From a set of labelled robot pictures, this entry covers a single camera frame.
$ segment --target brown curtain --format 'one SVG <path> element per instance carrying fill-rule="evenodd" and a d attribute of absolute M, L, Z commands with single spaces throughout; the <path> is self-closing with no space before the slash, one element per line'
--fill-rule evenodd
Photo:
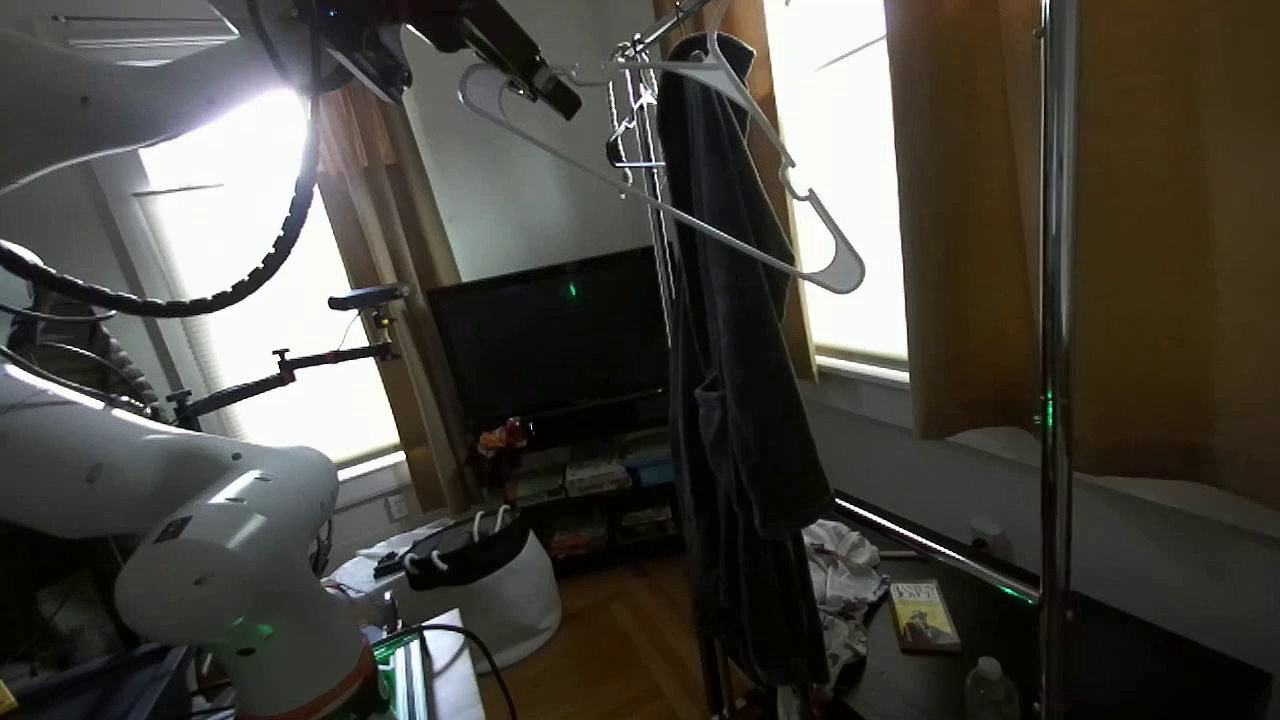
<path fill-rule="evenodd" d="M 752 71 L 746 71 L 742 85 L 746 85 L 752 100 L 765 108 L 765 115 L 775 128 L 775 90 L 770 90 L 765 0 L 718 0 L 718 3 L 728 3 L 718 30 L 742 40 L 746 46 L 755 46 L 755 59 L 752 59 Z M 675 0 L 650 0 L 654 14 L 673 14 L 673 7 L 675 7 Z M 668 36 L 663 46 L 673 46 L 684 36 L 705 30 L 705 14 L 684 21 Z M 780 152 L 760 130 L 752 130 L 746 141 L 752 141 L 752 159 L 755 159 L 765 194 L 770 198 L 780 224 L 793 229 L 789 186 L 780 181 Z M 809 328 L 804 328 L 801 289 L 797 284 L 789 289 L 780 330 L 783 330 L 783 347 L 793 354 L 797 375 L 810 379 L 814 365 L 810 365 L 810 338 L 809 338 Z"/>
<path fill-rule="evenodd" d="M 1035 0 L 887 0 L 916 418 L 1031 422 Z M 1080 3 L 1074 467 L 1280 505 L 1280 3 Z"/>
<path fill-rule="evenodd" d="M 440 338 L 429 289 L 455 284 L 455 260 L 402 108 L 359 85 L 325 94 L 320 194 L 355 289 L 408 284 L 393 320 L 394 360 L 380 365 L 420 507 L 464 507 Z"/>

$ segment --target floor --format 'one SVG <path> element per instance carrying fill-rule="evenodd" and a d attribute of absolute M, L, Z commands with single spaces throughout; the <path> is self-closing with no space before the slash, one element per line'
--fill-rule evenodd
<path fill-rule="evenodd" d="M 504 666 L 521 720 L 706 714 L 684 572 L 663 556 L 558 579 L 558 633 Z M 483 708 L 508 714 L 492 676 Z"/>

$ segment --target bottle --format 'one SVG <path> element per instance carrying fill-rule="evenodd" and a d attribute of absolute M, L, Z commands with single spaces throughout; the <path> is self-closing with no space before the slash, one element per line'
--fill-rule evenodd
<path fill-rule="evenodd" d="M 962 676 L 962 720 L 1020 720 L 1020 693 L 997 655 L 978 655 Z"/>

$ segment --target window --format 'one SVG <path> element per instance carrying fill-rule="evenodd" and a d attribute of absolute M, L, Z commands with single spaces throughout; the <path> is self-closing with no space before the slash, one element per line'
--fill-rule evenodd
<path fill-rule="evenodd" d="M 303 135 L 308 108 L 278 88 L 139 152 L 147 176 L 139 204 L 176 297 L 219 291 L 260 265 L 278 237 Z M 326 313 L 326 297 L 345 289 L 351 284 L 316 198 L 291 260 L 267 289 L 189 320 L 209 387 L 277 370 L 277 347 L 303 354 L 368 343 L 359 315 Z M 225 422 L 252 444 L 310 444 L 335 464 L 394 448 L 393 406 L 368 360 L 303 368 L 297 384 L 232 405 Z"/>
<path fill-rule="evenodd" d="M 852 297 L 804 284 L 818 354 L 903 368 L 903 257 L 895 207 L 892 85 L 878 0 L 765 0 L 780 135 L 866 265 Z M 801 265 L 818 267 L 832 240 L 797 212 Z"/>

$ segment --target television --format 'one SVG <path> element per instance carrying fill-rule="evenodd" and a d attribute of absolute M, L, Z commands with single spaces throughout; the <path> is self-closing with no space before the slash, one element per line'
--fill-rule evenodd
<path fill-rule="evenodd" d="M 668 418 L 668 334 L 648 248 L 429 291 L 464 430 L 524 415 L 536 448 Z"/>

